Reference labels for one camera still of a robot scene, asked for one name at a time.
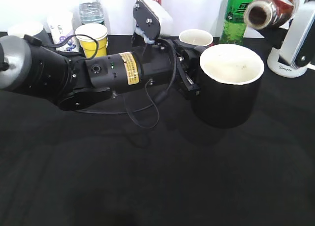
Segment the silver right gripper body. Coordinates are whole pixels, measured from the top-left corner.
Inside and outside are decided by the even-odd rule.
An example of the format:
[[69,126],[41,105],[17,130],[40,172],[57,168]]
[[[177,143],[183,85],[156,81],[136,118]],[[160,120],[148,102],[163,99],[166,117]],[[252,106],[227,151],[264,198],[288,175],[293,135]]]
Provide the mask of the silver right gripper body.
[[278,62],[292,69],[307,66],[315,56],[315,2],[300,6],[288,30],[265,28],[258,32],[278,49]]

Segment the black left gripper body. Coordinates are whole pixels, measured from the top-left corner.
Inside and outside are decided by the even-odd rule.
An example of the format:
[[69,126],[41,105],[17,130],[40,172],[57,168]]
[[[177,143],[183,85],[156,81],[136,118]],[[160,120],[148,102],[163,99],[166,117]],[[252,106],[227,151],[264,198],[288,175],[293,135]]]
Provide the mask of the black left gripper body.
[[181,42],[179,39],[158,38],[158,43],[166,46],[170,50],[171,57],[175,59],[173,63],[176,68],[175,84],[177,86],[177,62],[180,62],[187,75],[195,81],[197,69],[199,68],[199,60],[201,54],[205,51],[204,46],[196,46]]

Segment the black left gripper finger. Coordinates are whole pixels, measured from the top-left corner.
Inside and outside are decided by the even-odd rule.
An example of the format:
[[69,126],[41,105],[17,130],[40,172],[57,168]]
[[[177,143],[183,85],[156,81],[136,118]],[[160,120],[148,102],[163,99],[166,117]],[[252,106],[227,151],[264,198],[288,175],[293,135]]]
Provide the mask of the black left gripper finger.
[[177,90],[186,99],[194,99],[200,93],[200,87],[184,71],[180,62],[177,62]]

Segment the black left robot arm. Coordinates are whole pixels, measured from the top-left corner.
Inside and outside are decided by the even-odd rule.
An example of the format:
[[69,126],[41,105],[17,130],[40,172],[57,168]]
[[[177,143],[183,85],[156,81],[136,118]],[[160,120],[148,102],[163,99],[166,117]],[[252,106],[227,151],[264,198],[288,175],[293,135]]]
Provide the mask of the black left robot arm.
[[7,35],[0,39],[0,88],[48,100],[64,111],[83,110],[148,84],[177,84],[192,97],[199,88],[191,84],[188,71],[204,50],[160,38],[131,51],[85,58],[53,51],[29,35]]

